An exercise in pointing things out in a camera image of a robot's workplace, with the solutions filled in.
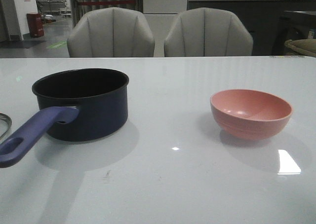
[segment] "wall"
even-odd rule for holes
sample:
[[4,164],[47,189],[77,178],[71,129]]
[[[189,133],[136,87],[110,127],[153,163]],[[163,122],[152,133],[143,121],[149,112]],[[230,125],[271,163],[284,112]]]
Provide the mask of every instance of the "wall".
[[9,37],[12,40],[20,39],[21,32],[15,10],[14,0],[1,0],[1,2]]
[[24,0],[14,0],[16,14],[19,21],[21,34],[29,33],[28,21],[26,18],[27,13],[37,13],[38,8],[36,6],[36,0],[31,0],[30,2],[24,2]]

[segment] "chair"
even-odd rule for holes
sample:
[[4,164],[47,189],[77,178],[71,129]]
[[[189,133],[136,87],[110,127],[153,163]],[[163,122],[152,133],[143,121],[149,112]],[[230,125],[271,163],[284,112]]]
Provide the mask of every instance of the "chair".
[[316,57],[316,39],[287,40],[285,55],[305,55]]
[[141,12],[111,7],[83,15],[67,47],[70,57],[153,57],[155,41]]
[[249,56],[253,40],[229,11],[197,8],[179,13],[164,41],[166,57]]

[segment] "bowl rim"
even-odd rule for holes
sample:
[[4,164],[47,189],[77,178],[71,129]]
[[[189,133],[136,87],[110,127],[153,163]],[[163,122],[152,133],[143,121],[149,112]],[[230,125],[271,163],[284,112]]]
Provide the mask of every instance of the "bowl rim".
[[[213,97],[214,97],[215,95],[217,95],[217,94],[219,94],[219,93],[222,93],[222,92],[226,92],[226,91],[253,91],[253,92],[260,92],[260,93],[268,94],[268,95],[270,95],[270,96],[276,97],[276,98],[278,98],[278,99],[284,101],[285,103],[287,103],[287,104],[290,106],[290,108],[291,108],[291,112],[290,112],[288,115],[286,115],[286,116],[284,116],[284,117],[282,117],[282,118],[279,118],[279,119],[249,119],[249,118],[243,118],[243,117],[239,117],[239,116],[236,116],[236,115],[228,114],[228,113],[222,111],[221,109],[217,108],[217,107],[213,104],[213,102],[212,102],[212,99],[213,99]],[[217,109],[218,111],[220,111],[220,112],[222,112],[222,113],[224,113],[224,114],[227,114],[227,115],[229,115],[229,116],[231,116],[231,117],[234,117],[234,118],[243,119],[243,120],[248,120],[248,121],[257,121],[257,122],[279,121],[279,120],[284,120],[284,119],[290,118],[290,117],[292,116],[292,114],[293,114],[293,107],[292,107],[292,105],[291,105],[288,101],[284,100],[283,98],[281,98],[281,97],[279,97],[279,96],[276,96],[275,94],[268,93],[268,92],[264,92],[264,91],[259,91],[259,90],[253,90],[253,89],[234,88],[234,89],[226,89],[226,90],[218,91],[218,92],[216,92],[216,93],[214,93],[214,94],[211,95],[211,97],[210,97],[210,103],[211,103],[211,106],[212,106],[212,107],[214,107],[215,109]]]

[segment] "door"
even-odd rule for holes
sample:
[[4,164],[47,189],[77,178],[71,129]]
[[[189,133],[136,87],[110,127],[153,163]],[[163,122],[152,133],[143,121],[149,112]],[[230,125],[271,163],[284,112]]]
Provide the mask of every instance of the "door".
[[9,40],[9,37],[8,37],[7,29],[6,29],[2,2],[0,0],[0,42],[6,41],[6,40]]

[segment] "white table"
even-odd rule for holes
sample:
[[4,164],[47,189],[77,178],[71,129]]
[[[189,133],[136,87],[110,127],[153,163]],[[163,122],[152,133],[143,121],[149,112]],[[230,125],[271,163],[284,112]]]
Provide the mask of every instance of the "white table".
[[[80,68],[129,75],[127,123],[88,143],[45,135],[1,169],[1,224],[316,223],[315,58],[0,59],[12,130],[38,110],[37,79]],[[236,139],[209,105],[230,88],[276,94],[294,114],[270,139]]]

